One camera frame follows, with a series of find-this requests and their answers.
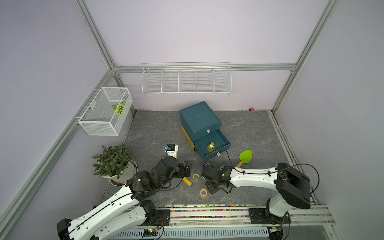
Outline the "yellow-green tape roll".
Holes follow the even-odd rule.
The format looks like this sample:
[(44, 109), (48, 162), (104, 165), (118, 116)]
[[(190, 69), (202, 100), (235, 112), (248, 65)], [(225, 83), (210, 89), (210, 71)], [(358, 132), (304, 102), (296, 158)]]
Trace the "yellow-green tape roll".
[(199, 182), (200, 179), (201, 179), (201, 176), (200, 176), (199, 173), (193, 173), (193, 174), (192, 174), (192, 180), (193, 180), (195, 183)]
[(215, 150), (216, 150), (215, 143), (214, 143), (214, 142), (211, 142), (211, 143), (207, 146), (207, 151), (208, 151), (209, 153), (213, 153)]

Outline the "teal drawer cabinet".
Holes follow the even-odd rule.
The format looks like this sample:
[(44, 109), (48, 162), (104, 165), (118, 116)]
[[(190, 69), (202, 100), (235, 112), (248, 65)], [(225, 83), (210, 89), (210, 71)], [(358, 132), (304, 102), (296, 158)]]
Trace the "teal drawer cabinet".
[[(179, 111), (182, 131), (192, 149), (205, 161), (217, 156), (221, 151), (229, 150), (231, 143), (221, 132), (222, 120), (205, 102), (200, 102)], [(207, 151), (214, 142), (216, 150)]]

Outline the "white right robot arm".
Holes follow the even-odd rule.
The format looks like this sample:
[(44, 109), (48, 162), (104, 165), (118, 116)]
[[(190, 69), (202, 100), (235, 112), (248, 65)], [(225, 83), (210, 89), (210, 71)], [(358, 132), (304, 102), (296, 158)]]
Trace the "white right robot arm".
[(202, 178), (210, 194), (223, 190), (227, 194), (233, 188), (257, 187), (274, 190), (277, 194), (266, 204), (266, 216), (282, 218), (291, 209), (311, 208), (310, 179), (293, 166), (278, 163), (269, 169), (242, 169), (224, 166), (216, 169), (210, 164), (203, 165)]

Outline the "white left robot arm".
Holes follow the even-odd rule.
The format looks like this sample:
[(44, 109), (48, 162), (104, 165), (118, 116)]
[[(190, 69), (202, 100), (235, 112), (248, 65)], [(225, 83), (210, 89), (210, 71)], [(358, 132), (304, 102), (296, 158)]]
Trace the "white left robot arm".
[(57, 223), (61, 240), (108, 240), (128, 227), (153, 224), (158, 211), (149, 197), (165, 191), (172, 179), (191, 175), (190, 161), (166, 156), (150, 171), (136, 173), (112, 197), (83, 216)]

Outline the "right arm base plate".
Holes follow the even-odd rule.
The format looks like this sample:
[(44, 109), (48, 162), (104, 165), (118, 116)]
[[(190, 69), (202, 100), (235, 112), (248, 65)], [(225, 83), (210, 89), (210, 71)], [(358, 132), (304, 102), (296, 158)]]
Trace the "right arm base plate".
[(252, 225), (284, 225), (292, 222), (288, 212), (283, 217), (277, 217), (267, 213), (265, 208), (250, 208), (249, 216)]

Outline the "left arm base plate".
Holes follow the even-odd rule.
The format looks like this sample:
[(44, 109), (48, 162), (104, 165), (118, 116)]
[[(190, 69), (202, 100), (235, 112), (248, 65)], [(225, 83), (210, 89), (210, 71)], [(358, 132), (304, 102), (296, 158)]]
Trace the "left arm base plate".
[(140, 203), (145, 211), (145, 221), (141, 226), (168, 226), (171, 220), (171, 211), (168, 209), (157, 209), (150, 200), (145, 200)]

